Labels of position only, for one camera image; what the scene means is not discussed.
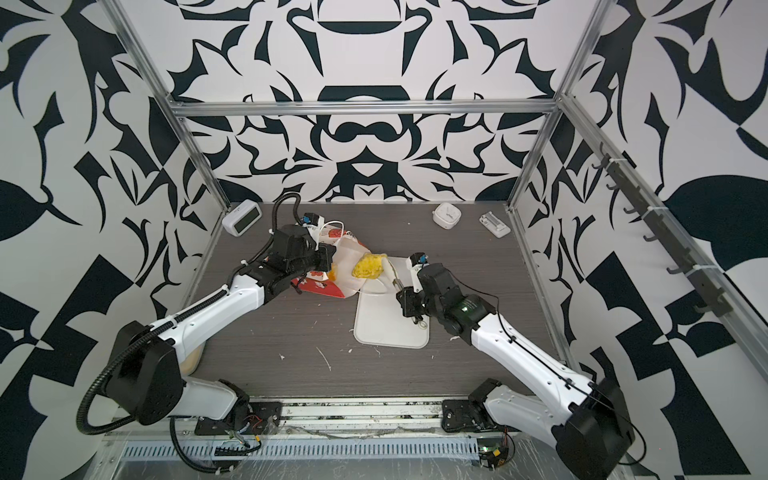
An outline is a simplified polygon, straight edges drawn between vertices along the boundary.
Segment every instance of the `yellow food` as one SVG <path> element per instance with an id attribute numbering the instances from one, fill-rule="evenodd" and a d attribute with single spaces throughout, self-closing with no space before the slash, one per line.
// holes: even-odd
<path id="1" fill-rule="evenodd" d="M 366 253 L 352 269 L 352 276 L 355 278 L 367 278 L 370 280 L 379 278 L 384 271 L 382 261 L 386 258 L 384 253 L 374 254 Z"/>

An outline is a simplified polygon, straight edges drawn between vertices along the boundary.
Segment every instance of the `black and white patterned wall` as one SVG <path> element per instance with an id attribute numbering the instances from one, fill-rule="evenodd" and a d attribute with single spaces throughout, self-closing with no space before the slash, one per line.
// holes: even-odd
<path id="1" fill-rule="evenodd" d="M 766 8 L 619 0 L 575 92 L 763 316 Z M 763 478 L 768 384 L 597 162 L 564 119 L 518 205 L 571 352 L 624 390 L 638 475 Z"/>
<path id="2" fill-rule="evenodd" d="M 114 335 L 180 307 L 220 208 L 93 0 L 0 3 L 0 119 L 0 477 L 56 479 L 101 441 L 74 414 Z"/>
<path id="3" fill-rule="evenodd" d="M 179 101 L 551 98 L 595 0 L 130 0 Z M 541 115 L 194 119 L 232 201 L 506 200 Z"/>

